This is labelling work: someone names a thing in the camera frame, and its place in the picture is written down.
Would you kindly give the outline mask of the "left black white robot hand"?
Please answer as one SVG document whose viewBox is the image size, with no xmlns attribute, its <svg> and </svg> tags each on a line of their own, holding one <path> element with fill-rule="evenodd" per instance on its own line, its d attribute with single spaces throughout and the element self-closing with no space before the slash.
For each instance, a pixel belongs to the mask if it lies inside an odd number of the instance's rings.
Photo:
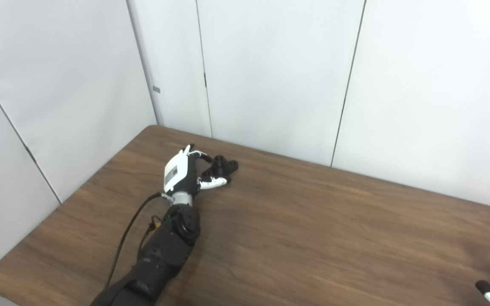
<svg viewBox="0 0 490 306">
<path fill-rule="evenodd" d="M 163 190 L 172 204 L 192 206 L 194 197 L 201 190 L 218 188 L 231 182 L 227 173 L 198 175 L 197 160 L 212 164 L 214 158 L 193 148 L 194 144 L 187 145 L 165 166 Z"/>
</svg>

